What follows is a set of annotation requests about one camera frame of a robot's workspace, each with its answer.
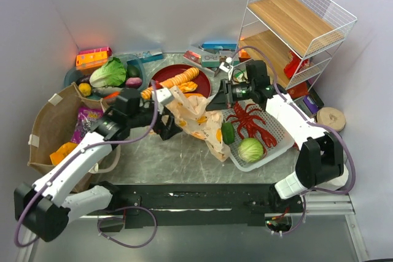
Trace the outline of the yellow orange chips bag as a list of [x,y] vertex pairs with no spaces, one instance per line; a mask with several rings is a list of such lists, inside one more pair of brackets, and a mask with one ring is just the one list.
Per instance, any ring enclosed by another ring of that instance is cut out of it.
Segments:
[[57,151],[51,153],[50,160],[52,165],[56,166],[60,164],[77,146],[77,143],[67,142],[63,144]]

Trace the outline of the green bell pepper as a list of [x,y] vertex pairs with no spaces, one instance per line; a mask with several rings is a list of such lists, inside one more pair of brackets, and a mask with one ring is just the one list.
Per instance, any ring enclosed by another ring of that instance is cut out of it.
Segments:
[[223,123],[221,126],[222,140],[225,144],[230,145],[235,141],[235,129],[230,122]]

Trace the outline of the orange box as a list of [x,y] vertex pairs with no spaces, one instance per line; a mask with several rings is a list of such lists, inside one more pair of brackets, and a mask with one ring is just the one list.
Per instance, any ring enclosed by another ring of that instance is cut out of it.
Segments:
[[82,70],[83,68],[93,68],[102,66],[109,55],[107,51],[84,53],[76,56],[76,68]]

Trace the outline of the green napa cabbage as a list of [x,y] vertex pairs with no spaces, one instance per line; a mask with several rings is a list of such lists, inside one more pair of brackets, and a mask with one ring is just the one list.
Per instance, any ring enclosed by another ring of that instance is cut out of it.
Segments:
[[123,63],[114,57],[91,74],[89,83],[93,88],[118,87],[126,81],[126,76]]

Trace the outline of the red round plate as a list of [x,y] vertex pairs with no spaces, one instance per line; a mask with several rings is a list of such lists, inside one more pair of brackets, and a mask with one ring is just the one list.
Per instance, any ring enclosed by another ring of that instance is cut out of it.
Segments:
[[208,98],[211,94],[211,83],[207,75],[199,70],[197,67],[188,66],[185,64],[175,64],[164,67],[158,70],[152,77],[155,82],[165,82],[170,80],[172,82],[185,80],[192,81],[197,84],[196,90],[192,93],[199,93],[205,98]]

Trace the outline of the brown paper grocery bag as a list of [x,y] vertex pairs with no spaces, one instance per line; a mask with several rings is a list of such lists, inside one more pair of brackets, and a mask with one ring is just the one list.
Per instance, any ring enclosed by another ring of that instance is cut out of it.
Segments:
[[34,121],[28,141],[28,166],[41,175],[46,175],[54,168],[50,154],[71,140],[80,107],[105,111],[109,105],[103,99],[83,97],[75,83],[55,93]]

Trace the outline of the orange plastic grocery bag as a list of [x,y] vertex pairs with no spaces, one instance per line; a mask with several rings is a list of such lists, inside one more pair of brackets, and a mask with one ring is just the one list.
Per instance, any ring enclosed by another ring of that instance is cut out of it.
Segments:
[[172,87],[170,92],[174,99],[166,108],[173,114],[175,123],[185,133],[205,141],[210,152],[219,161],[225,161],[230,155],[230,148],[223,138],[222,112],[207,111],[209,99],[204,96],[187,97],[177,86]]

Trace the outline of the braided yellow bread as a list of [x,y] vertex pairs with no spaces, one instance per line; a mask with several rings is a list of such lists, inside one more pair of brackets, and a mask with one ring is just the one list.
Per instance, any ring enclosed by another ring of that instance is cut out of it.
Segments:
[[198,85],[193,82],[193,81],[189,81],[189,82],[185,82],[182,83],[178,86],[178,88],[183,92],[183,93],[191,93],[193,91],[195,91],[198,88]]

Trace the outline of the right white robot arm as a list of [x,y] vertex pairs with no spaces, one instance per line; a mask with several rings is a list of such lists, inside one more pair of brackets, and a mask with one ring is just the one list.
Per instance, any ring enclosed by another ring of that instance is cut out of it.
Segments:
[[240,101],[252,100],[271,115],[289,133],[300,149],[293,173],[275,183],[274,195],[282,200],[314,189],[344,174],[348,148],[331,127],[307,118],[284,89],[271,82],[264,61],[246,66],[247,81],[234,83],[223,79],[207,110],[233,109]]

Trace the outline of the purple grape snack bag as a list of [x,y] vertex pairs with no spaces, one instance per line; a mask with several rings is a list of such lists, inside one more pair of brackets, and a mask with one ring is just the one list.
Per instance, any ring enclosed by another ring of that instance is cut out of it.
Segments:
[[90,131],[92,124],[103,116],[101,109],[91,109],[80,107],[78,109],[76,126],[74,128],[71,142],[79,144],[85,135]]

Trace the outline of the orange flat bread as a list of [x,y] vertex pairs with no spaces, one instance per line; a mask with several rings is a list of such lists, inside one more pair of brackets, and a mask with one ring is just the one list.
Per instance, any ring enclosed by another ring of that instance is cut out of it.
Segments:
[[203,97],[203,95],[200,94],[200,93],[184,93],[184,96],[185,96],[186,98],[190,98],[190,97],[192,97],[192,96]]

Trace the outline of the blue box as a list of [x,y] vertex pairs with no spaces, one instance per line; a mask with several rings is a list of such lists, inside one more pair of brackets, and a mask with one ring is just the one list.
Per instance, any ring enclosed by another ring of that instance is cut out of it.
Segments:
[[205,42],[202,45],[203,50],[231,50],[234,51],[237,48],[237,43],[232,42]]

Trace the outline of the white paper roll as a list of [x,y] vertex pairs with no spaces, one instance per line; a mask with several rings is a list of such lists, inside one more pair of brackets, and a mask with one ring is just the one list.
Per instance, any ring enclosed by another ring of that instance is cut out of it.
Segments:
[[348,181],[349,178],[349,171],[346,167],[346,165],[344,165],[344,172],[341,176],[336,177],[332,180],[329,180],[328,182],[324,182],[321,183],[320,185],[318,185],[318,188],[323,188],[326,190],[332,190],[332,191],[336,191],[338,189],[340,189],[341,187],[344,187],[346,185],[346,182]]

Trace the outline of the purple pouch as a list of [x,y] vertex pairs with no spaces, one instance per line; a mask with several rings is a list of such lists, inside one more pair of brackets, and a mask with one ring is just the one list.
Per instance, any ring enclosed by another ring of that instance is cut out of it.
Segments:
[[317,114],[324,107],[324,103],[320,99],[314,100],[310,95],[305,96],[303,102],[312,114]]

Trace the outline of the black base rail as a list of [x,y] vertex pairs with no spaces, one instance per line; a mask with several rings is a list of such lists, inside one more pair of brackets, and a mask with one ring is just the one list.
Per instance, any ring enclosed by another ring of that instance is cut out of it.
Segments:
[[299,196],[279,198],[270,184],[115,185],[114,200],[92,216],[125,217],[125,227],[233,225],[265,226],[268,214],[300,213]]

